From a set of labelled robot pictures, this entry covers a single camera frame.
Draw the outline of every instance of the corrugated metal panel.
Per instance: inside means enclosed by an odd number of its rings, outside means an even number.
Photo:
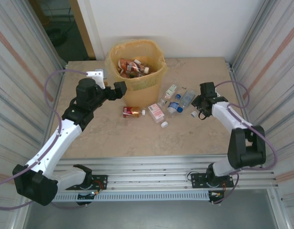
[[[249,120],[264,127],[278,151],[274,173],[294,226],[294,0],[275,1],[259,24],[233,69],[250,92]],[[247,94],[239,90],[245,100]]]
[[[11,176],[43,144],[51,112],[43,98],[46,77],[61,69],[25,1],[0,0],[0,180]],[[61,76],[48,85],[54,101]],[[13,181],[0,186],[0,206],[16,206]],[[0,211],[0,228],[9,228],[15,211]]]

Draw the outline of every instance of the white wall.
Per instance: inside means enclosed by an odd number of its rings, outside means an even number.
[[[118,41],[149,38],[165,57],[232,61],[264,0],[78,0],[98,60]]]

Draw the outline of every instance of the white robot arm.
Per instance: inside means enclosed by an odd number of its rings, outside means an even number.
[[[91,185],[91,170],[85,166],[74,165],[72,169],[59,173],[53,173],[53,171],[70,144],[94,118],[93,112],[102,106],[104,101],[120,99],[126,93],[125,82],[114,83],[114,90],[105,87],[103,70],[87,73],[91,78],[79,81],[76,87],[77,96],[72,99],[62,116],[61,131],[59,132],[57,128],[42,149],[25,166],[16,165],[12,172],[15,175],[37,162],[14,181],[20,195],[41,205],[48,205],[58,190],[73,185],[80,185],[83,188]],[[58,139],[52,148],[44,154],[57,136]]]
[[[265,142],[247,126],[263,136],[264,129],[261,126],[253,126],[239,116],[229,106],[227,99],[216,92],[213,82],[201,84],[200,90],[201,95],[192,102],[199,111],[199,118],[204,120],[213,115],[225,126],[230,135],[227,157],[210,164],[206,171],[207,182],[215,187],[224,179],[229,179],[228,175],[234,171],[265,163]]]

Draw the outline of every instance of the yellow wastebasket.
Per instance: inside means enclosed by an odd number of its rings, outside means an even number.
[[[150,74],[139,78],[125,79],[118,72],[120,58],[139,60],[150,67]],[[127,92],[124,100],[127,106],[147,107],[157,102],[162,77],[168,68],[163,52],[151,40],[127,40],[114,45],[105,60],[107,70],[116,81],[125,81]]]

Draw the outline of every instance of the beige countertop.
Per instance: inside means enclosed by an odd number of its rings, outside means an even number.
[[[194,89],[200,94],[199,84],[213,81],[218,84],[230,80],[224,58],[166,59],[169,70],[162,80],[161,94],[172,84]],[[68,69],[93,71],[103,68],[104,61],[69,62]],[[76,86],[84,75],[66,73],[57,111],[62,115],[76,96]],[[113,78],[107,76],[109,86]],[[218,93],[232,103],[238,103],[233,85],[224,84]],[[106,101],[94,112],[94,119],[73,141],[63,158],[92,158],[120,156],[158,156],[190,154],[226,154],[229,134],[213,116],[201,121],[192,118],[193,106],[183,113],[168,118],[169,126],[162,129],[146,114],[140,118],[123,118],[123,99]]]

